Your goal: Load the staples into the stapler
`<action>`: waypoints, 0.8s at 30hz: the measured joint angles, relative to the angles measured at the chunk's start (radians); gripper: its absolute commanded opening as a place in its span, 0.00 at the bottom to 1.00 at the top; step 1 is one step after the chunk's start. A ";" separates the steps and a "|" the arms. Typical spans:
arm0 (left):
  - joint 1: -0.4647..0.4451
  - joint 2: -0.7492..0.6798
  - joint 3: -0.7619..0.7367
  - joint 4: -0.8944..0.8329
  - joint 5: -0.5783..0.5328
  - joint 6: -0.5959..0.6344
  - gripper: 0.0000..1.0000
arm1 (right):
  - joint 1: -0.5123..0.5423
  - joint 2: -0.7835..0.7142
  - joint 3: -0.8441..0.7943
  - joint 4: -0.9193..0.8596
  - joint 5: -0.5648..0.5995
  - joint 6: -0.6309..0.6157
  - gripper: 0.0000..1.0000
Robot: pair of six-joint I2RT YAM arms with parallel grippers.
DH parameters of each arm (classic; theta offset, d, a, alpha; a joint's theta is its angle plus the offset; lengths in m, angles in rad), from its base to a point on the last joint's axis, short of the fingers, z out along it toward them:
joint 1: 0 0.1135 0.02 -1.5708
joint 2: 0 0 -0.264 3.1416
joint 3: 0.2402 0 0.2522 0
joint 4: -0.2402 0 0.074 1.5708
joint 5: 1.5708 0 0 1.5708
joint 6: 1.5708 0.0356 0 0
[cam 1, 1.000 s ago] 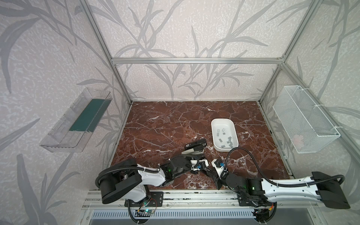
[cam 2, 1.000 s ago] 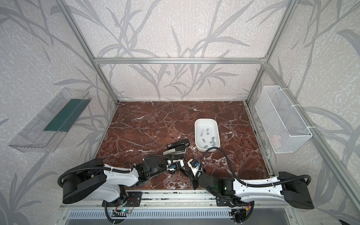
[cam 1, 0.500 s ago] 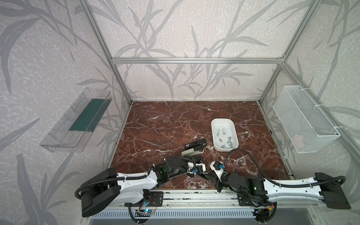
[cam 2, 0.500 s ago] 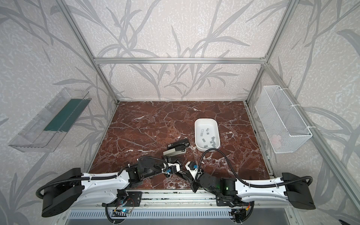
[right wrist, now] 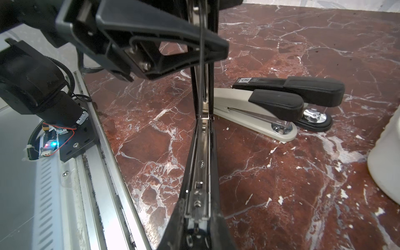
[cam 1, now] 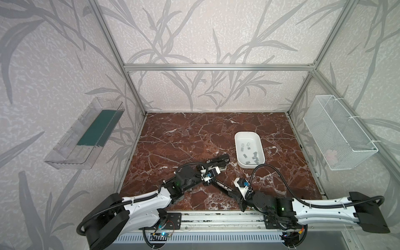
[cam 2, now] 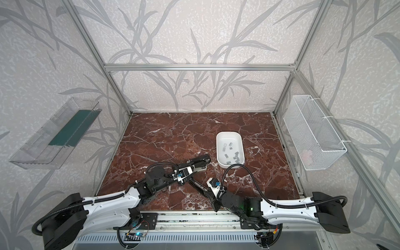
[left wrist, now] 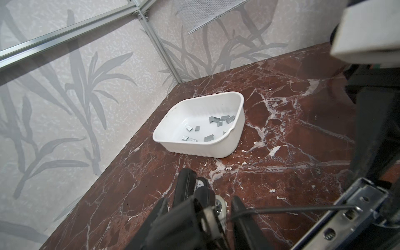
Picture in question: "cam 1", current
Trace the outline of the black stapler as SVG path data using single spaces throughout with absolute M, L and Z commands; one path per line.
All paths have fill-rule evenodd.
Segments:
M 214 187 L 216 187 L 218 190 L 220 190 L 226 196 L 233 198 L 233 196 L 232 196 L 233 189 L 231 187 L 225 185 L 224 183 L 220 182 L 219 180 L 214 180 L 211 184 Z
M 226 168 L 230 162 L 230 157 L 228 154 L 222 154 L 216 158 L 209 159 L 206 161 L 208 167 L 217 166 L 219 168 Z

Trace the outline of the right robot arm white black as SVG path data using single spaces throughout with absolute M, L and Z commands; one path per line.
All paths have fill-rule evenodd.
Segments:
M 245 188 L 229 191 L 228 195 L 241 211 L 252 208 L 263 215 L 266 229 L 282 231 L 306 228 L 309 224 L 359 225 L 368 233 L 390 233 L 380 206 L 384 197 L 368 197 L 350 192 L 348 197 L 334 200 L 297 200 L 276 198 L 261 191 L 248 192 Z

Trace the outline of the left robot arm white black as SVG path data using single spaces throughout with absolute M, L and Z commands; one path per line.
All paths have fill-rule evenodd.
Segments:
M 165 209 L 181 201 L 185 192 L 209 185 L 220 173 L 218 166 L 189 163 L 156 191 L 123 198 L 111 194 L 83 218 L 76 232 L 86 237 L 90 249 L 104 250 L 123 233 L 156 226 L 167 217 Z

